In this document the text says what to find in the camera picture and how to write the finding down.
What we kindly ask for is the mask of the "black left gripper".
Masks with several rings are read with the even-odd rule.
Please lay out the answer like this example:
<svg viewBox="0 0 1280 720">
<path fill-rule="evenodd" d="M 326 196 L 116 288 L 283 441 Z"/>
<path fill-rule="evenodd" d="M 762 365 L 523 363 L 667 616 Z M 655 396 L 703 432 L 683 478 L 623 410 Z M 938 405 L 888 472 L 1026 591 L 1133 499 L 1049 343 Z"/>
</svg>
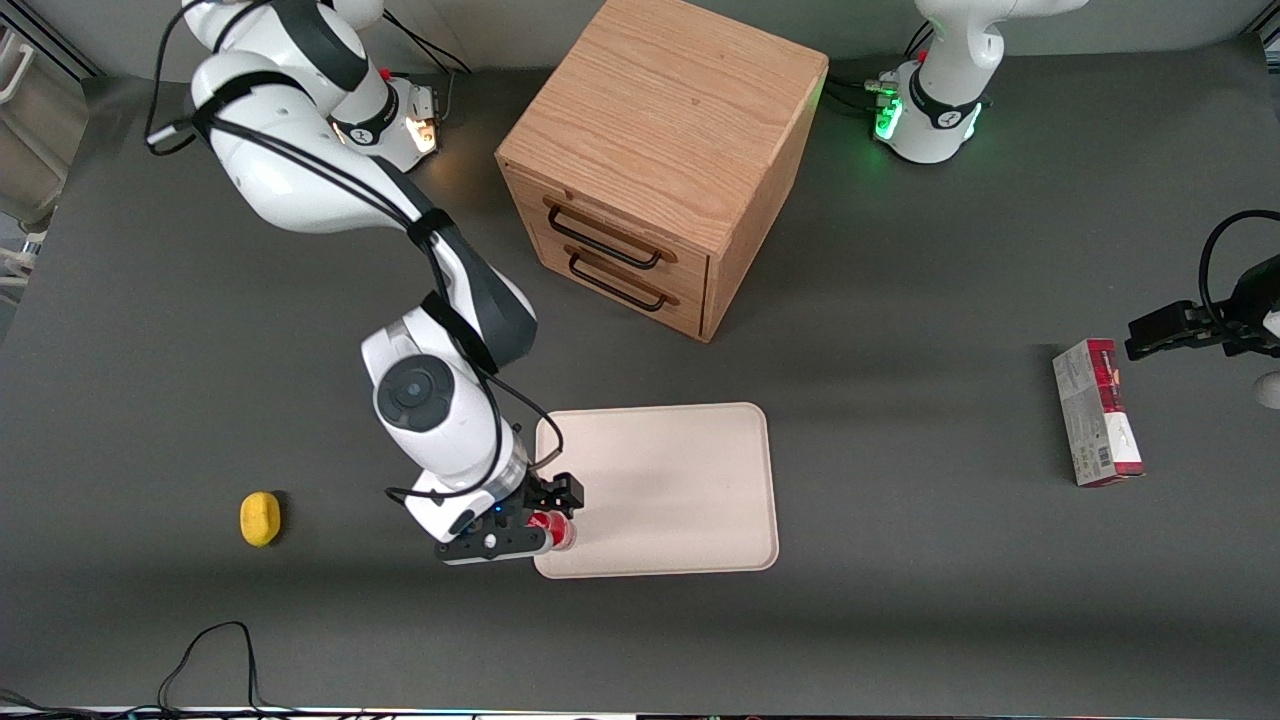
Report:
<svg viewBox="0 0 1280 720">
<path fill-rule="evenodd" d="M 1180 300 L 1129 323 L 1125 351 L 1130 361 L 1176 348 L 1204 348 L 1225 343 L 1225 356 L 1262 354 L 1279 357 L 1279 255 L 1247 270 L 1225 301 L 1224 334 L 1202 305 Z"/>
</svg>

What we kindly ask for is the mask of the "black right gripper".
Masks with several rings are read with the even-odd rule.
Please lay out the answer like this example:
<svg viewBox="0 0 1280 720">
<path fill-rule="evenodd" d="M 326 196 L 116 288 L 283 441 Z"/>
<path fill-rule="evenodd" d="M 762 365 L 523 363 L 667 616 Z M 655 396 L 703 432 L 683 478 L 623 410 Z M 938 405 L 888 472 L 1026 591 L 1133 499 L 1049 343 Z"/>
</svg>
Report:
<svg viewBox="0 0 1280 720">
<path fill-rule="evenodd" d="M 497 502 L 477 519 L 480 536 L 548 536 L 548 552 L 563 552 L 573 547 L 575 536 L 549 536 L 550 523 L 545 514 L 559 512 L 572 518 L 585 506 L 585 491 L 579 479 L 568 471 L 554 474 L 549 480 L 526 474 L 521 486 L 507 498 Z"/>
</svg>

